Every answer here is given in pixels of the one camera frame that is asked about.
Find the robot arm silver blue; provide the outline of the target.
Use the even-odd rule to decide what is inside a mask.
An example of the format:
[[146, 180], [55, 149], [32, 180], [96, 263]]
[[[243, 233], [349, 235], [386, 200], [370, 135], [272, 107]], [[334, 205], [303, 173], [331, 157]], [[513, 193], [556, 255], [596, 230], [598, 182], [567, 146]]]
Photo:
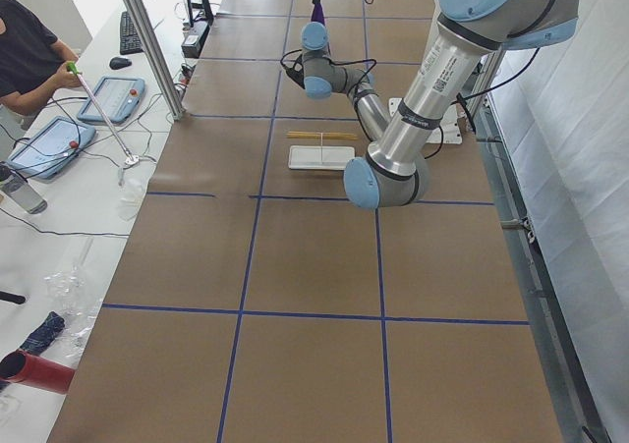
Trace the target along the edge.
[[438, 8], [435, 41], [394, 114], [365, 72], [333, 63], [323, 24], [303, 27], [307, 96], [347, 95], [371, 141], [365, 155], [351, 159], [343, 174], [347, 197], [361, 208], [402, 206], [421, 198], [429, 182], [421, 150], [482, 57], [569, 39], [579, 0], [438, 0]]

